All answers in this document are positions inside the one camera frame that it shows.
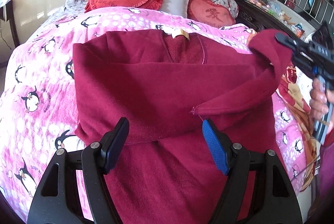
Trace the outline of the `person's right hand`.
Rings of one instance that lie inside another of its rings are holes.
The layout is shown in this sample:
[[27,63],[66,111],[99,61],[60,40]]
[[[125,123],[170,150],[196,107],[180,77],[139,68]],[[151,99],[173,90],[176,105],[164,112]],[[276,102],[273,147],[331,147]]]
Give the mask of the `person's right hand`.
[[332,90],[327,90],[326,92],[321,92],[321,83],[320,80],[315,78],[312,82],[312,90],[310,91],[310,116],[313,120],[319,121],[324,115],[327,115],[329,112],[328,103],[334,101],[334,94]]

